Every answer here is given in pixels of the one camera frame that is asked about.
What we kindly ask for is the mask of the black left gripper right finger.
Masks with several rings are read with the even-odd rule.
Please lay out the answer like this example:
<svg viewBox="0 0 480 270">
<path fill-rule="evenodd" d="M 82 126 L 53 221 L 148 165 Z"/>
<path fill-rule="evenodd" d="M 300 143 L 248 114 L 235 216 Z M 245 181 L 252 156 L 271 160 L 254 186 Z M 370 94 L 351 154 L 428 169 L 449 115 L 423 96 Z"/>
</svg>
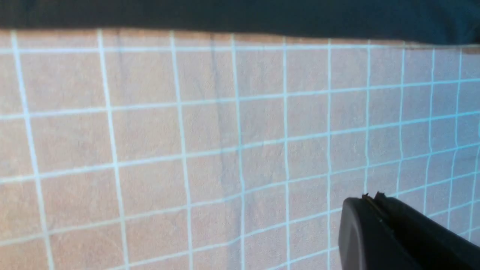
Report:
<svg viewBox="0 0 480 270">
<path fill-rule="evenodd" d="M 478 270 L 479 247 L 433 221 L 397 198 L 377 192 L 395 238 L 423 270 Z"/>
</svg>

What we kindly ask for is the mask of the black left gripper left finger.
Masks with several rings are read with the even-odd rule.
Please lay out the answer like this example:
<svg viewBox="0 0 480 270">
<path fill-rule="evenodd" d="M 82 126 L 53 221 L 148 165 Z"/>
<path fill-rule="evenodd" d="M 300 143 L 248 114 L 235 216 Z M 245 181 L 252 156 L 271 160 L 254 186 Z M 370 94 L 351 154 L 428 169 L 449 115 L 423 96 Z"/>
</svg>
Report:
<svg viewBox="0 0 480 270">
<path fill-rule="evenodd" d="M 338 233 L 343 270 L 421 270 L 365 198 L 343 201 Z"/>
</svg>

